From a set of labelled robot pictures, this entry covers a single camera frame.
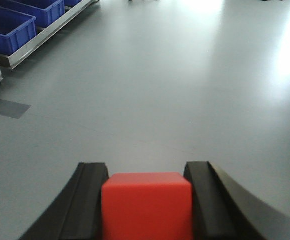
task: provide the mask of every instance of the grey floor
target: grey floor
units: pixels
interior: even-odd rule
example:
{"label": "grey floor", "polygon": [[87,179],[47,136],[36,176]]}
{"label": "grey floor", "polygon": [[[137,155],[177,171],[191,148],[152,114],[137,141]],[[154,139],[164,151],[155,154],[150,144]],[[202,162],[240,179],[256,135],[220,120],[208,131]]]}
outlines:
{"label": "grey floor", "polygon": [[78,162],[182,173],[213,161],[290,216],[290,0],[101,0],[13,71],[0,99],[0,240]]}

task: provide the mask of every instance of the dark floor patch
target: dark floor patch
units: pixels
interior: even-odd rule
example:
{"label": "dark floor patch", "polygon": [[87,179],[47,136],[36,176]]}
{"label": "dark floor patch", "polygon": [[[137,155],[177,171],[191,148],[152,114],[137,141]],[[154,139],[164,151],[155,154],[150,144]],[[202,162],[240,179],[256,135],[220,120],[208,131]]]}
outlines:
{"label": "dark floor patch", "polygon": [[30,107],[30,105],[0,99],[0,116],[20,119]]}

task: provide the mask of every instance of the red cube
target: red cube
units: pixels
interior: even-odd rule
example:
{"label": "red cube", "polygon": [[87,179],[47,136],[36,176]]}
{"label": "red cube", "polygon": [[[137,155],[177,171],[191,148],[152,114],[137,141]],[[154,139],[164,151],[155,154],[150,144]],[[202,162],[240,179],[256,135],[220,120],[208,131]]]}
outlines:
{"label": "red cube", "polygon": [[115,174],[102,187],[103,240],[193,240],[192,205],[178,172]]}

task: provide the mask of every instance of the blue plastic bin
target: blue plastic bin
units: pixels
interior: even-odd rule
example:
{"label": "blue plastic bin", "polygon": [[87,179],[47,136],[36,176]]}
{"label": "blue plastic bin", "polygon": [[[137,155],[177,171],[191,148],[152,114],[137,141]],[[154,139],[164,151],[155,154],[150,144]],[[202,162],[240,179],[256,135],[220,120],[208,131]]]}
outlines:
{"label": "blue plastic bin", "polygon": [[35,16],[35,24],[41,28],[65,14],[64,0],[0,0],[0,7]]}
{"label": "blue plastic bin", "polygon": [[12,55],[36,36],[36,17],[0,7],[0,54]]}
{"label": "blue plastic bin", "polygon": [[81,0],[65,0],[65,6],[74,7],[77,5]]}

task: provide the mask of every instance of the blue storage crate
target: blue storage crate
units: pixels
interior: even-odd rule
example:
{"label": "blue storage crate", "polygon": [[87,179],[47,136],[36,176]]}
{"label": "blue storage crate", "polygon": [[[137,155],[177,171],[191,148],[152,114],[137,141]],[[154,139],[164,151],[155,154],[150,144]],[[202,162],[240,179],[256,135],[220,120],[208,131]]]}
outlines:
{"label": "blue storage crate", "polygon": [[64,0],[0,0],[0,7],[35,16],[35,24],[41,28],[65,14]]}
{"label": "blue storage crate", "polygon": [[0,7],[0,54],[12,55],[36,36],[36,17]]}
{"label": "blue storage crate", "polygon": [[65,6],[74,7],[77,5],[81,0],[65,0]]}

